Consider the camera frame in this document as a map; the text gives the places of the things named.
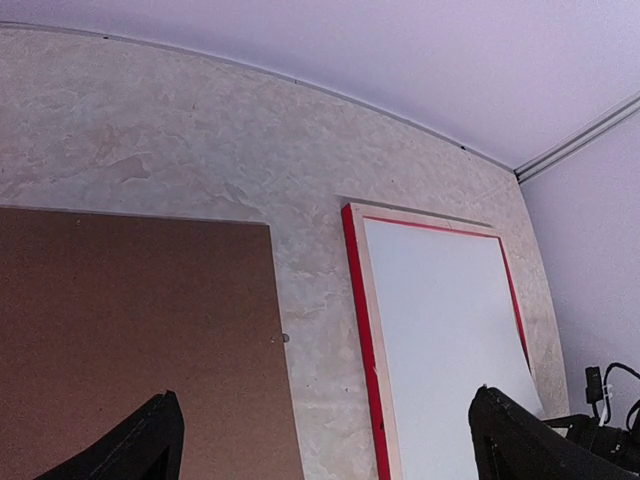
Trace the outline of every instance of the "red border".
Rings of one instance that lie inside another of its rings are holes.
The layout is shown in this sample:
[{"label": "red border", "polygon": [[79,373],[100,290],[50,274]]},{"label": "red border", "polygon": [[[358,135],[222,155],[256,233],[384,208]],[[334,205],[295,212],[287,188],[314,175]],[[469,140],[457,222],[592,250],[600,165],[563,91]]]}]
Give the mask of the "red border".
[{"label": "red border", "polygon": [[[483,233],[469,232],[465,230],[457,230],[453,228],[434,227],[420,223],[404,222],[401,220],[391,220],[388,218],[379,218],[370,215],[364,215],[363,218],[378,220],[381,222],[394,223],[398,225],[406,225],[408,227],[426,228],[440,232],[458,233],[462,235],[470,235],[473,237],[496,238],[500,244],[502,260],[504,262],[507,281],[509,282],[509,291],[513,301],[513,311],[516,317],[516,324],[522,350],[529,363],[529,351],[527,341],[524,336],[524,327],[522,324],[522,315],[516,297],[515,285],[509,269],[507,254],[502,243],[502,238],[497,235],[489,235]],[[364,364],[365,379],[367,381],[367,391],[369,394],[369,412],[371,415],[371,423],[373,427],[373,443],[376,449],[376,462],[378,465],[378,476],[380,480],[391,480],[391,468],[389,465],[389,449],[387,446],[387,437],[384,430],[384,417],[382,414],[382,400],[380,399],[380,385],[378,375],[376,373],[376,359],[373,350],[373,338],[371,336],[371,325],[369,323],[369,310],[367,308],[367,296],[364,288],[364,280],[362,277],[362,268],[360,265],[360,255],[358,252],[358,239],[356,238],[355,222],[353,218],[353,208],[349,203],[342,208],[342,224],[344,228],[345,243],[347,246],[347,257],[349,260],[349,270],[351,272],[351,284],[353,287],[353,297],[356,305],[356,317],[358,321],[358,330],[360,332],[360,346],[362,348],[362,362]]]},{"label": "red border", "polygon": [[347,244],[347,257],[349,258],[351,284],[353,286],[353,297],[356,304],[358,330],[360,331],[360,347],[362,348],[364,375],[369,393],[369,414],[371,415],[371,426],[373,428],[373,444],[376,449],[378,477],[380,480],[391,480],[389,450],[387,447],[387,436],[384,432],[382,400],[380,399],[380,385],[378,383],[378,374],[376,373],[376,357],[373,351],[369,309],[367,308],[367,296],[364,290],[360,255],[358,254],[358,240],[356,238],[356,228],[353,221],[351,204],[347,204],[342,209],[342,225],[344,227],[344,238]]}]

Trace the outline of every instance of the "textured plaster wall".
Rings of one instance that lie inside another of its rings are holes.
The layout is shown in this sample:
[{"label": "textured plaster wall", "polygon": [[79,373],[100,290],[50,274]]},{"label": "textured plaster wall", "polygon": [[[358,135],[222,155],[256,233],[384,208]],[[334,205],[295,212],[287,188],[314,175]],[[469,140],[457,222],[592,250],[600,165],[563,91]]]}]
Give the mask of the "textured plaster wall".
[{"label": "textured plaster wall", "polygon": [[513,175],[325,93],[208,58],[0,29],[0,204],[271,225],[307,479],[375,478],[339,209],[358,198],[504,236],[534,377],[567,404],[551,299]]}]

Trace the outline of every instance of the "black object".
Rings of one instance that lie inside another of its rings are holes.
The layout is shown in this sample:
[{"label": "black object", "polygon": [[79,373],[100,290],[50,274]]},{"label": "black object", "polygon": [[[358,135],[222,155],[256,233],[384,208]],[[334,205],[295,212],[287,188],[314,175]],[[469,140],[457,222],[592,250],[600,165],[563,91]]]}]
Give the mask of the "black object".
[{"label": "black object", "polygon": [[183,439],[176,394],[154,395],[89,448],[35,480],[178,480]]},{"label": "black object", "polygon": [[[631,410],[627,414],[627,428],[629,429],[629,433],[631,434],[631,438],[633,441],[640,445],[640,415],[638,412],[640,411],[640,400],[633,404]],[[631,420],[631,416],[636,414],[636,418],[633,420],[633,425],[629,427],[629,421]]]},{"label": "black object", "polygon": [[479,480],[638,480],[558,435],[496,388],[478,390],[469,424]]},{"label": "black object", "polygon": [[640,473],[640,444],[632,432],[600,427],[597,418],[587,415],[571,415],[544,423],[553,428],[567,428],[567,440],[625,470]]},{"label": "black object", "polygon": [[594,405],[596,402],[604,400],[600,367],[587,367],[585,369],[585,374],[587,375],[587,403],[589,405]]}]

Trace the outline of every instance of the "whiteboard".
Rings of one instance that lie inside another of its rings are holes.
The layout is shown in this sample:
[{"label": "whiteboard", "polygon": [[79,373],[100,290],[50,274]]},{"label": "whiteboard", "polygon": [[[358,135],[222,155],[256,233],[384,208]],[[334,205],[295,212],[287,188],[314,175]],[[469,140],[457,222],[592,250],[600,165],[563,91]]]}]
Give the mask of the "whiteboard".
[{"label": "whiteboard", "polygon": [[[474,479],[468,410],[479,387],[498,387],[542,414],[501,240],[488,228],[394,215],[367,206],[355,214],[378,382],[373,396],[382,403],[391,457],[380,478]],[[367,350],[363,344],[363,356]],[[371,400],[370,381],[368,388]]]}]

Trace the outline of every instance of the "white ceiling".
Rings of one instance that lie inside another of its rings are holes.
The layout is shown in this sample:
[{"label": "white ceiling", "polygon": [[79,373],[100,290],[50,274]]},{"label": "white ceiling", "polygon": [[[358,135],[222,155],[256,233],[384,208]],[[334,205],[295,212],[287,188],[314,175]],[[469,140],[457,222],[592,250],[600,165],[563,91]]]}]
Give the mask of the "white ceiling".
[{"label": "white ceiling", "polygon": [[640,90],[635,1],[0,0],[0,20],[260,67],[512,168]]}]

